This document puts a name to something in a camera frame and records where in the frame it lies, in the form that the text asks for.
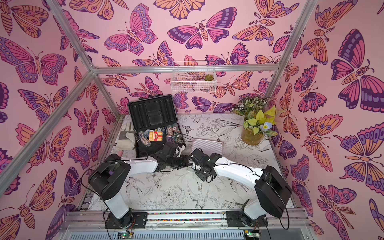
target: floral tablecloth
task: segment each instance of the floral tablecloth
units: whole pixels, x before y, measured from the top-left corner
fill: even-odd
[[[270,165],[279,172],[271,145],[267,139],[258,146],[245,144],[241,138],[243,118],[235,114],[177,115],[186,141],[184,154],[190,154],[193,138],[223,142],[222,155],[250,166],[265,168]],[[130,124],[127,116],[122,129]],[[135,157],[125,151],[123,157]],[[136,210],[178,209],[234,209],[247,199],[256,198],[254,189],[226,177],[217,176],[211,183],[201,181],[191,167],[172,172],[143,173],[131,176],[123,185],[125,199]],[[287,207],[293,208],[291,200]],[[89,210],[105,210],[106,206],[95,195]]]

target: butterfly wallpaper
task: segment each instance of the butterfly wallpaper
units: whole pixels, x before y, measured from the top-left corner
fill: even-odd
[[[318,239],[383,239],[384,32],[371,35],[382,3],[318,5],[268,104],[284,137],[274,150]]]

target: pink butterfly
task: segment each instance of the pink butterfly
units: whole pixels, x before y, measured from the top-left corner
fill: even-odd
[[[316,71],[317,65],[312,65],[311,68],[304,69],[303,75],[297,79],[295,83],[295,92],[303,91],[299,97],[304,97],[298,105],[299,111],[302,113],[307,112],[309,109],[315,113],[316,110],[319,109],[319,107],[324,106],[327,101],[327,98],[324,95],[310,92],[311,90],[317,89],[311,89],[311,84],[316,75]]]
[[[81,75],[81,72],[77,66],[74,67],[74,80],[76,83],[80,82],[80,80],[83,78]],[[96,99],[97,99],[97,94],[99,92],[99,88],[97,87],[96,83],[90,83],[84,90],[80,93],[79,97],[75,101],[79,101],[80,99],[83,98],[84,93],[85,97],[88,98],[90,96],[90,100],[92,105],[97,109],[96,106]]]
[[[85,44],[87,41],[84,38],[99,39],[100,37],[95,35],[95,34],[93,34],[93,33],[88,32],[87,30],[80,29],[79,25],[77,25],[77,23],[74,21],[74,19],[72,18],[71,14],[68,11],[66,11],[66,10],[63,10],[63,12],[64,12],[65,16],[67,17],[68,21],[70,22],[70,25],[71,25],[73,31],[75,32],[76,36],[78,37],[78,39],[80,41],[80,44],[83,46],[84,50],[87,51],[87,52],[91,52],[91,53],[99,53],[93,47],[90,47],[87,44]],[[57,23],[57,26],[60,29],[61,34],[63,34],[63,36],[61,36],[60,50],[65,50],[68,47],[68,45],[70,46],[70,48],[72,48],[72,44],[70,43],[70,40],[68,39],[67,35],[63,31],[63,29],[60,26],[59,22],[57,22],[55,17],[54,17],[54,19],[55,19],[55,21]],[[79,57],[79,55],[77,54],[75,49],[73,49],[73,59],[74,59],[75,62],[77,61],[78,57]]]
[[[129,114],[128,103],[129,103],[129,100],[126,97],[120,99],[120,105],[118,103],[116,103],[118,105],[118,111],[121,115],[128,115]]]
[[[129,18],[131,30],[128,30],[127,22],[125,22],[127,34],[119,33],[110,36],[105,40],[104,46],[109,50],[116,49],[120,52],[128,50],[139,56],[144,51],[142,41],[151,44],[157,39],[156,35],[149,29],[152,20],[149,18],[148,10],[148,7],[142,3],[135,7]]]
[[[108,110],[108,109],[106,109],[106,108],[103,108],[103,109],[101,110],[101,112],[104,114],[104,116],[105,116],[105,122],[106,122],[107,124],[111,124],[111,122],[115,122],[115,121],[116,121],[116,117],[115,117],[115,115],[113,114],[112,111],[110,111],[110,110]]]
[[[233,49],[231,56],[228,57],[224,60],[218,56],[215,55],[207,55],[205,56],[205,60],[208,61],[207,65],[229,65],[229,64],[234,64],[234,65],[244,65],[248,64],[248,57],[249,51],[245,49],[245,45],[242,43],[239,43],[235,46]],[[216,72],[216,75],[218,77],[222,77],[226,74],[227,72]]]
[[[185,43],[185,41],[189,39],[185,44],[187,49],[202,48],[202,38],[205,41],[208,41],[208,35],[214,43],[218,43],[220,39],[226,38],[229,35],[229,31],[221,28],[230,28],[235,20],[235,16],[236,8],[226,8],[213,15],[205,26],[202,23],[205,20],[198,23],[199,27],[190,25],[177,26],[169,30],[168,35],[171,39],[181,44]]]
[[[246,93],[239,97],[240,101],[243,100],[246,97],[256,97],[256,96],[264,96],[266,89],[268,88],[269,82],[267,81],[268,78],[262,78],[259,82],[258,90],[253,89],[254,93]]]
[[[145,77],[145,86],[142,83],[139,83],[142,88],[135,88],[138,91],[145,92],[135,92],[131,93],[130,96],[135,98],[149,98],[155,97],[157,95],[163,95],[163,92],[159,90],[159,86],[154,84],[150,77]]]
[[[79,109],[77,108],[74,108],[73,111],[74,111],[74,115],[77,117],[77,124],[79,125],[79,127],[83,128],[81,130],[83,132],[83,135],[87,135],[87,132],[89,132],[90,130],[91,130],[91,134],[93,134],[95,132],[95,127],[97,125],[99,110],[97,110],[93,114],[92,114],[92,109],[89,111],[89,114],[87,114],[87,111],[85,109],[83,110],[84,114],[80,112]]]
[[[159,49],[157,50],[157,58],[155,58],[155,54],[153,54],[153,59],[136,59],[132,62],[141,67],[156,67],[156,66],[179,66],[177,63],[173,62],[173,58],[171,57],[172,52],[168,47],[167,41],[163,41]],[[156,75],[156,78],[159,79],[159,75],[161,73],[153,73]]]
[[[43,75],[45,83],[57,85],[57,74],[62,73],[67,65],[67,60],[62,55],[51,53],[39,60],[38,56],[32,57],[20,45],[3,37],[0,37],[0,46],[1,59],[16,66],[22,83],[35,83],[38,76]]]

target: yellow leaf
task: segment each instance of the yellow leaf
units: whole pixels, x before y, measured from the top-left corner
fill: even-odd
[[[253,134],[256,135],[256,133],[258,133],[258,132],[259,132],[259,128],[258,127],[254,127],[253,128]]]
[[[247,122],[248,122],[250,125],[252,125],[252,126],[254,126],[254,125],[257,124],[257,120],[256,120],[255,118],[248,119]]]

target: orange butterfly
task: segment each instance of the orange butterfly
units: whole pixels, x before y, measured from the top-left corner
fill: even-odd
[[[48,19],[48,12],[37,6],[21,5],[9,7],[7,4],[9,1],[11,0],[3,0],[0,2],[0,10],[3,11],[1,20],[8,36],[11,35],[13,28],[12,18],[10,16],[12,11],[12,16],[26,34],[33,38],[40,37],[41,30],[36,26],[41,26]]]
[[[19,208],[5,208],[18,210],[20,213],[0,219],[0,239],[14,240],[17,237],[20,229],[21,218],[24,218],[24,222],[27,227],[33,229],[35,228],[35,217],[31,213],[31,210],[44,211],[52,206],[53,201],[55,200],[55,193],[53,192],[53,188],[55,186],[56,175],[56,170],[52,170],[50,173],[48,173],[48,175],[43,179],[39,187],[36,189],[28,206],[25,204],[28,200],[28,193],[35,186],[34,184],[27,192],[27,200],[23,205],[21,205]]]
[[[170,15],[179,20],[187,19],[190,11],[201,10],[205,0],[156,0],[153,5],[164,10],[170,9]]]
[[[358,0],[348,0],[344,2],[338,3],[331,11],[331,8],[327,8],[324,12],[319,12],[320,6],[317,5],[316,12],[314,15],[315,21],[319,27],[325,30],[325,32],[321,29],[315,30],[313,33],[319,38],[314,38],[308,41],[300,51],[300,54],[304,52],[304,50],[308,50],[310,55],[313,54],[313,58],[326,65],[328,63],[328,53],[327,48],[325,46],[325,42],[321,37],[324,38],[326,42],[329,41],[326,33],[332,31],[335,27],[331,27],[337,21],[339,21],[344,15],[346,15],[358,2]]]
[[[129,10],[129,8],[127,7],[127,5],[123,0],[113,0],[113,1],[117,3],[119,6]],[[89,12],[89,13],[95,13],[99,10],[99,12],[97,13],[97,16],[104,20],[111,20],[113,17],[113,7],[111,5],[110,0],[94,0],[94,1],[71,0],[70,8],[80,12]]]
[[[285,82],[288,82],[289,79],[291,79],[291,76],[295,75],[299,71],[299,66],[295,66],[295,65],[291,66],[291,64],[294,64],[294,63],[291,63],[291,59],[290,59],[284,68],[283,77],[285,76]]]
[[[255,56],[255,61],[256,61],[257,64],[278,64],[279,61],[280,61],[280,56],[281,55],[279,55],[279,56],[277,56],[275,58],[272,58],[271,56],[268,56],[268,57],[271,58],[271,60],[269,60],[268,57],[265,57],[263,55],[256,55]]]
[[[292,134],[295,138],[300,139],[299,129],[297,128],[296,123],[293,121],[293,119],[290,116],[290,115],[294,116],[291,112],[291,109],[289,108],[291,103],[291,95],[292,95],[292,84],[289,83],[287,86],[287,89],[285,90],[284,95],[280,98],[280,107],[285,111],[281,113],[279,117],[281,118],[285,117],[283,122],[283,131],[286,133],[290,132],[290,134]]]
[[[283,17],[291,13],[299,6],[299,3],[296,3],[290,8],[285,8],[284,4],[282,4],[280,1],[274,3],[274,0],[255,0],[255,3],[257,9],[264,18]],[[258,21],[252,21],[249,23],[249,25],[261,23],[265,26],[273,26],[275,24],[275,22],[270,19],[261,19],[260,15],[256,12],[254,13],[254,15]],[[264,27],[261,24],[246,28],[233,35],[232,38],[243,41],[249,41],[252,39],[255,39],[256,41],[261,41],[266,39],[268,40],[268,44],[272,46],[273,34],[268,28]]]
[[[18,134],[16,137],[21,146],[24,146],[29,139],[31,139],[32,135],[35,134],[35,131],[32,128],[21,123],[17,125],[16,132]],[[29,173],[33,166],[43,163],[47,158],[49,158],[52,162],[59,161],[63,165],[64,163],[61,161],[61,158],[64,156],[64,147],[67,146],[70,136],[71,127],[66,126],[56,134],[52,141],[45,140],[45,143],[43,142],[39,146],[31,159],[28,161],[31,164],[31,167],[27,169],[26,172]]]

